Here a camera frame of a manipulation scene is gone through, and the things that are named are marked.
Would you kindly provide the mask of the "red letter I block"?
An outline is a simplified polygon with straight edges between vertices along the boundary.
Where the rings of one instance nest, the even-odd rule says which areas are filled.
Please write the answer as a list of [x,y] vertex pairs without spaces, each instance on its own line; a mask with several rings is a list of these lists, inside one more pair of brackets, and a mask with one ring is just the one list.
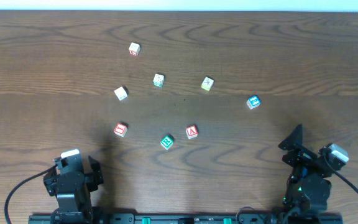
[[127,133],[128,127],[124,123],[117,123],[116,127],[114,128],[114,133],[120,137],[124,137]]

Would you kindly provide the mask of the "red letter A block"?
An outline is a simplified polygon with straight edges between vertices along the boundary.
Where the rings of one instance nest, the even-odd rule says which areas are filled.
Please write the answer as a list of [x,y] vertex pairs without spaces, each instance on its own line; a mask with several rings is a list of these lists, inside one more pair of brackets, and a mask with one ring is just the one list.
[[198,130],[197,127],[195,125],[189,126],[185,129],[186,131],[186,136],[188,139],[193,139],[196,138],[198,136]]

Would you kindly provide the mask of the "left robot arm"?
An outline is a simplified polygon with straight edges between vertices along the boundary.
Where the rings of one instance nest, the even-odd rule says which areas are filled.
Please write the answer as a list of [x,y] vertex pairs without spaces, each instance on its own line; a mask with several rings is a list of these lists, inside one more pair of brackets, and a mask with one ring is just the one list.
[[84,172],[78,149],[61,153],[54,160],[56,168],[48,171],[44,186],[58,202],[57,215],[61,223],[92,223],[94,212],[90,193],[104,182],[100,163],[88,158],[91,172]]

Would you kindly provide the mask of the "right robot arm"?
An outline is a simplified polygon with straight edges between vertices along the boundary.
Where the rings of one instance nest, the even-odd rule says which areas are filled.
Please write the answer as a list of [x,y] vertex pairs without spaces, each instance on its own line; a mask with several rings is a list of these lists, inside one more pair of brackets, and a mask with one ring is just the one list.
[[278,147],[286,151],[282,161],[292,167],[283,198],[282,223],[307,222],[327,210],[331,183],[322,156],[303,146],[303,125],[299,124]]

